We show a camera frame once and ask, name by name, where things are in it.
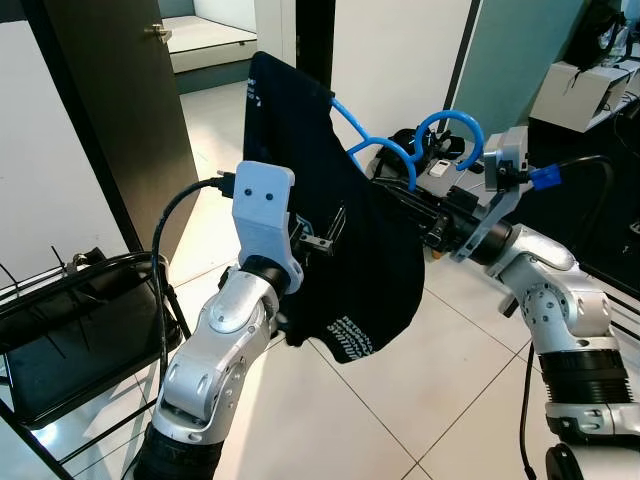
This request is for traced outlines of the black garment with print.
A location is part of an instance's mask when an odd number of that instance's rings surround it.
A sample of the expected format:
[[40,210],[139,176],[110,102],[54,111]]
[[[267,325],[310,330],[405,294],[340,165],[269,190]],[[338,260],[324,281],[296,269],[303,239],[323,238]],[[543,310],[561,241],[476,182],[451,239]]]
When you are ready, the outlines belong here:
[[338,364],[375,355],[412,323],[425,283],[415,225],[388,191],[349,160],[334,132],[332,91],[259,51],[250,59],[244,100],[244,160],[294,173],[288,210],[328,230],[340,205],[346,228],[333,256],[301,260],[303,282],[287,294],[285,343],[319,340]]

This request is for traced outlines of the bed with white sheet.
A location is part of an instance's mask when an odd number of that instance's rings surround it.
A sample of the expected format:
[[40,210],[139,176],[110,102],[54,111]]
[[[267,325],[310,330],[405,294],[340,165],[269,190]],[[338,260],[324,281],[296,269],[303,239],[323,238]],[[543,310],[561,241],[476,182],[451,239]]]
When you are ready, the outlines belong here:
[[259,50],[255,32],[225,26],[198,15],[163,19],[178,93],[210,90],[246,81],[250,59]]

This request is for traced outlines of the dark brown wooden door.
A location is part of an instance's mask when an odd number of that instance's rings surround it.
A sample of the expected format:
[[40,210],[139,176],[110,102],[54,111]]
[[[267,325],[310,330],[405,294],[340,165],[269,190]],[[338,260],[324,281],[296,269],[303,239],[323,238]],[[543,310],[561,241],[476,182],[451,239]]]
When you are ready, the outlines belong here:
[[177,259],[200,175],[157,0],[19,0],[129,251]]

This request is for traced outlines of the white shelf unit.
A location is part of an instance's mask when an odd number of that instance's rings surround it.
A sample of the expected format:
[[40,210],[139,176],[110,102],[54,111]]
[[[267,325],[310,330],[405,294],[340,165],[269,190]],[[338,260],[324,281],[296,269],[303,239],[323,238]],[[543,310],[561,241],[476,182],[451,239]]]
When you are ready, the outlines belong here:
[[639,60],[588,70],[557,61],[541,82],[530,116],[570,131],[588,132],[636,100],[628,95],[628,87],[639,69]]

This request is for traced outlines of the blue plastic clothes hanger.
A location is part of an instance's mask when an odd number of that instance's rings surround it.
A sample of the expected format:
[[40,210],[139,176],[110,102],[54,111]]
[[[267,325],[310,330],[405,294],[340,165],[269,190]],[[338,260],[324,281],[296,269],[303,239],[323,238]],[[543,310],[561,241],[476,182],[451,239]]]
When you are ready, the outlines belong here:
[[466,111],[454,109],[435,111],[435,113],[426,116],[426,118],[419,124],[419,127],[416,128],[415,133],[413,133],[413,142],[416,143],[417,147],[413,154],[408,154],[406,150],[403,150],[401,146],[397,145],[397,143],[392,140],[388,140],[388,138],[370,136],[370,134],[365,131],[365,128],[362,127],[360,122],[355,118],[355,115],[353,115],[346,106],[340,104],[337,97],[330,97],[330,105],[332,105],[333,108],[337,110],[353,128],[355,128],[355,131],[358,134],[360,134],[361,142],[357,143],[356,146],[347,148],[346,150],[349,160],[351,160],[356,166],[361,166],[360,160],[356,157],[358,151],[364,150],[364,148],[371,145],[380,145],[381,147],[390,148],[390,150],[392,150],[394,154],[402,160],[404,166],[406,166],[408,173],[406,179],[407,191],[410,193],[415,192],[417,189],[419,169],[417,169],[416,161],[422,159],[422,157],[425,157],[425,155],[428,154],[428,146],[426,146],[425,136],[426,133],[430,131],[431,125],[444,119],[458,120],[458,122],[462,122],[466,128],[470,129],[475,136],[484,136],[484,129],[476,122],[474,116],[467,114]]

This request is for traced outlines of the black bag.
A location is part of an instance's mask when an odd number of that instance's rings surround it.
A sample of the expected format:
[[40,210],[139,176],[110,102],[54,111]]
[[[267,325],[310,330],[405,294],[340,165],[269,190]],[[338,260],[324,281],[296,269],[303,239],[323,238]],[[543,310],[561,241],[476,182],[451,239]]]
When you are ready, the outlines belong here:
[[623,0],[590,0],[564,50],[562,60],[579,70],[598,67],[617,44],[626,15]]

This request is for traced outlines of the black padded chair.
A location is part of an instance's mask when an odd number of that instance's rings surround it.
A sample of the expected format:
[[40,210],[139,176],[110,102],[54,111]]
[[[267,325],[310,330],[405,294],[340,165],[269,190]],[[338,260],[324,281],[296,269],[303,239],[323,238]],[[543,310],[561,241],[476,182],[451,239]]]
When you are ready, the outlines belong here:
[[172,285],[152,283],[148,252],[106,257],[77,253],[23,282],[0,283],[0,425],[13,431],[58,480],[67,468],[155,406],[143,398],[128,415],[58,454],[50,445],[69,433],[64,420],[174,351],[189,326]]

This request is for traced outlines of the black door frame post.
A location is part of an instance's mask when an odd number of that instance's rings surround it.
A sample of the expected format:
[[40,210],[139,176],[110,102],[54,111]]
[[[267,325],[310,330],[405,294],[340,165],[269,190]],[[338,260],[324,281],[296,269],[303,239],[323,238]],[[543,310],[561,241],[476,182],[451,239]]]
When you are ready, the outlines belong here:
[[332,91],[337,0],[294,0],[294,67]]

